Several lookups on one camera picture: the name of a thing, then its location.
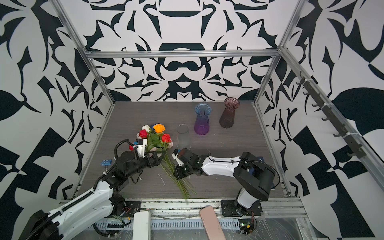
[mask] gray wooden tabletop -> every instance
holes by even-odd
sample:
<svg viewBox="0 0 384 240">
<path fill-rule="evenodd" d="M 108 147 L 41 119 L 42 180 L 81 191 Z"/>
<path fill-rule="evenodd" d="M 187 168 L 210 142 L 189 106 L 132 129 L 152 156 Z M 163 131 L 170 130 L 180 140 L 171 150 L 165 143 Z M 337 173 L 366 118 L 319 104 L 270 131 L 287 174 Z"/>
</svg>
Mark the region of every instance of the gray wooden tabletop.
<svg viewBox="0 0 384 240">
<path fill-rule="evenodd" d="M 229 129 L 225 129 L 219 124 L 220 116 L 225 108 L 224 103 L 209 102 L 208 104 L 212 108 L 212 113 L 209 115 L 210 131 L 204 136 L 197 135 L 193 130 L 196 119 L 194 108 L 197 104 L 196 102 L 117 102 L 96 153 L 90 161 L 79 193 L 81 194 L 93 186 L 104 169 L 100 166 L 100 162 L 113 159 L 115 145 L 126 138 L 134 141 L 136 134 L 146 124 L 161 123 L 165 126 L 164 132 L 170 134 L 174 142 L 174 147 L 169 154 L 177 147 L 176 127 L 184 123 L 189 126 L 192 142 L 190 150 L 195 154 L 210 152 L 214 157 L 235 157 L 245 151 L 255 156 L 262 156 L 266 163 L 273 165 L 251 101 L 241 101 L 240 107 L 236 109 L 235 123 Z M 127 150 L 129 150 L 128 144 L 123 144 L 120 146 L 118 154 Z M 182 198 L 179 188 L 160 166 L 145 168 L 141 179 L 137 184 L 130 182 L 120 192 L 121 195 L 126 199 Z M 239 182 L 233 177 L 193 174 L 187 179 L 197 192 L 196 195 L 191 193 L 191 198 L 234 198 L 241 188 Z M 284 197 L 280 185 L 271 191 L 270 197 Z"/>
</svg>

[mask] purple vase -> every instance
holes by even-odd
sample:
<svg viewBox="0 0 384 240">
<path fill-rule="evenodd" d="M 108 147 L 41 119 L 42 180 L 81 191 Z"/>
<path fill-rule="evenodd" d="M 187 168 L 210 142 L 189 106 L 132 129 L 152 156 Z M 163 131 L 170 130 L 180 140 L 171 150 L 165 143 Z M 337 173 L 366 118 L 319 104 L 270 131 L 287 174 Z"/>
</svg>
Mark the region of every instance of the purple vase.
<svg viewBox="0 0 384 240">
<path fill-rule="evenodd" d="M 225 109 L 220 117 L 219 123 L 224 128 L 230 128 L 235 122 L 235 109 L 240 106 L 240 102 L 236 98 L 227 98 L 224 104 Z"/>
<path fill-rule="evenodd" d="M 197 113 L 195 121 L 195 132 L 198 135 L 205 135 L 209 132 L 208 115 L 212 112 L 211 107 L 206 103 L 200 103 L 195 107 Z"/>
</svg>

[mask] brown glass vase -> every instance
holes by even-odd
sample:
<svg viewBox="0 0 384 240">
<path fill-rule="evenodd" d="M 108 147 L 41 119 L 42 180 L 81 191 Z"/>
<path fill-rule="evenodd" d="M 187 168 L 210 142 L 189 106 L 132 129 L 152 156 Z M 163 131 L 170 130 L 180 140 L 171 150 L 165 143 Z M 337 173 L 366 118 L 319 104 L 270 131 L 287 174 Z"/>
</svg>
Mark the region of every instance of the brown glass vase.
<svg viewBox="0 0 384 240">
<path fill-rule="evenodd" d="M 225 109 L 221 114 L 219 123 L 223 128 L 230 128 L 235 122 L 235 110 L 240 106 L 240 102 L 236 98 L 227 98 L 224 104 Z"/>
</svg>

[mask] clear glass vase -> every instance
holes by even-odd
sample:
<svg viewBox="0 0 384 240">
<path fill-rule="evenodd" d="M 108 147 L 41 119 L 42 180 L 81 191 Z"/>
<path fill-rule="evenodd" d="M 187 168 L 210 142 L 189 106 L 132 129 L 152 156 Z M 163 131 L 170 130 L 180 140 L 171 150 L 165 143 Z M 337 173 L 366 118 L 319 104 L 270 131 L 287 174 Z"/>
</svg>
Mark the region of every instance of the clear glass vase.
<svg viewBox="0 0 384 240">
<path fill-rule="evenodd" d="M 191 149 L 191 139 L 189 136 L 189 128 L 185 124 L 178 125 L 177 129 L 177 148 Z"/>
<path fill-rule="evenodd" d="M 225 109 L 221 114 L 219 123 L 224 128 L 230 128 L 235 122 L 235 110 L 240 106 L 240 102 L 236 98 L 227 98 L 224 104 Z"/>
<path fill-rule="evenodd" d="M 198 135 L 205 135 L 209 132 L 208 115 L 211 114 L 212 109 L 208 104 L 200 103 L 195 107 L 195 112 L 197 113 L 195 121 L 195 132 Z"/>
</svg>

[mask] artificial flower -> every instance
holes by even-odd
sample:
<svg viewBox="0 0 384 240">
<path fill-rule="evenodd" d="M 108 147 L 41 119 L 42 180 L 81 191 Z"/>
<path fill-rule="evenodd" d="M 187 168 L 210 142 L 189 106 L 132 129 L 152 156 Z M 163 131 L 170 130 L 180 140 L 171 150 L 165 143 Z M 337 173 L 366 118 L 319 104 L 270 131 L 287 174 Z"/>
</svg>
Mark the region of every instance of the artificial flower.
<svg viewBox="0 0 384 240">
<path fill-rule="evenodd" d="M 155 131 L 157 133 L 161 133 L 161 132 L 165 131 L 165 129 L 166 129 L 164 127 L 164 125 L 161 125 L 161 124 L 156 124 L 155 126 L 153 126 L 153 128 L 155 129 Z"/>
<path fill-rule="evenodd" d="M 150 132 L 151 131 L 151 127 L 149 125 L 145 125 L 143 126 L 141 129 L 144 129 L 145 131 L 147 132 Z"/>
<path fill-rule="evenodd" d="M 172 142 L 172 139 L 170 138 L 169 134 L 164 133 L 161 137 L 161 141 L 163 142 Z"/>
<path fill-rule="evenodd" d="M 167 145 L 167 148 L 172 148 L 173 147 L 173 142 L 172 142 L 172 140 L 168 143 L 168 145 Z"/>
<path fill-rule="evenodd" d="M 148 137 L 148 133 L 147 133 L 147 131 L 146 131 L 145 129 L 143 129 L 143 130 L 141 130 L 141 131 L 139 132 L 139 136 L 140 136 L 141 138 L 147 138 L 147 137 Z"/>
</svg>

